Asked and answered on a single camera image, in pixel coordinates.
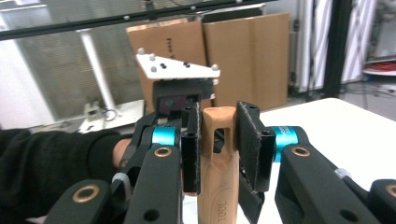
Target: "bolt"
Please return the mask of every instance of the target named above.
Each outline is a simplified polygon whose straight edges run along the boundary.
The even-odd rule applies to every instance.
[[[149,60],[154,62],[155,61],[155,54],[150,54],[149,55]]]
[[[157,157],[167,157],[172,154],[172,149],[169,147],[160,147],[154,151],[154,155]]]
[[[219,66],[217,64],[212,65],[212,71],[219,71]]]
[[[184,65],[185,67],[189,68],[189,67],[191,66],[191,63],[184,62],[183,65]]]
[[[187,135],[188,137],[194,137],[194,136],[195,136],[195,133],[186,133],[186,135]]]
[[[352,175],[350,174],[350,172],[348,172],[346,169],[344,168],[338,168],[336,170],[334,170],[335,174],[338,176],[338,178],[343,179],[346,176],[352,177]]]
[[[137,53],[138,53],[139,55],[143,55],[143,54],[145,54],[145,49],[138,49],[138,50],[137,50]]]
[[[128,164],[128,161],[123,161],[121,167],[125,167]]]
[[[268,135],[268,134],[270,134],[271,132],[270,131],[268,131],[268,130],[264,130],[264,131],[262,131],[262,134],[263,135]]]

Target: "white mounting plate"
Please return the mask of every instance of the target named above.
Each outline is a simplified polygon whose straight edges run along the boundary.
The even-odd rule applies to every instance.
[[[136,54],[136,59],[148,79],[216,78],[220,76],[220,70],[216,65],[206,67],[144,53]]]

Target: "white table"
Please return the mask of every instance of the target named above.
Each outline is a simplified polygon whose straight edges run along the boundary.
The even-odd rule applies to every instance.
[[[364,189],[370,189],[377,179],[396,179],[396,122],[393,120],[338,99],[263,112],[260,119],[265,126],[304,128],[311,144],[336,166],[348,170]],[[275,204],[279,165],[273,165],[270,190],[265,193],[259,219],[262,224],[282,223]],[[194,204],[194,199],[188,200],[190,205]],[[198,223],[192,218],[193,208],[184,207],[185,223]],[[236,223],[248,223],[241,209]]]

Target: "teal joint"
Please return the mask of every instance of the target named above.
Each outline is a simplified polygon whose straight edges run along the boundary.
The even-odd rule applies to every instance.
[[[176,140],[175,127],[156,127],[152,133],[151,144],[174,146]]]
[[[285,146],[298,143],[297,133],[290,126],[274,126],[271,128],[276,133],[275,162],[280,162],[282,151]]]

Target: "black metal bar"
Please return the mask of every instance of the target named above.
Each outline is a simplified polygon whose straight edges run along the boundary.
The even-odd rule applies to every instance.
[[[251,187],[260,192],[268,191],[276,154],[276,134],[260,121],[259,107],[237,102],[236,135],[240,164]]]
[[[183,167],[183,191],[201,193],[201,107],[198,103],[187,104],[181,112],[183,128],[180,149]]]
[[[352,0],[332,1],[332,19],[328,36],[323,98],[338,98],[340,92],[351,11]]]
[[[52,206],[46,223],[107,223],[110,221],[110,196],[110,187],[106,181],[80,181],[67,189]]]
[[[259,4],[274,0],[245,0],[241,3],[235,3],[231,0],[217,0],[202,2],[198,4],[186,5],[181,7],[167,7],[161,9],[151,10],[150,12],[136,12],[131,14],[124,14],[119,16],[105,17],[100,19],[86,20],[86,21],[72,21],[61,24],[52,24],[45,26],[38,26],[32,28],[24,28],[12,31],[0,32],[0,40],[17,39],[23,37],[50,35],[61,32],[76,31],[82,29],[89,29],[100,26],[114,25],[131,21],[149,20],[150,15],[154,13],[157,18],[171,17],[176,15],[190,14],[200,11],[215,10],[226,7],[241,7],[246,5]]]
[[[396,223],[396,180],[373,182],[367,197],[367,207],[383,224]]]
[[[309,145],[283,150],[275,199],[283,223],[380,223]]]
[[[145,157],[123,223],[182,222],[179,149],[156,145]]]
[[[126,148],[124,154],[122,155],[120,161],[120,168],[124,168],[128,163],[128,160],[132,158],[134,153],[136,152],[137,148],[141,144],[142,140],[145,141],[146,139],[142,139],[143,131],[147,127],[151,127],[156,119],[156,114],[151,113],[149,115],[144,116],[140,120],[137,121],[136,125],[134,126],[134,137],[131,143]]]

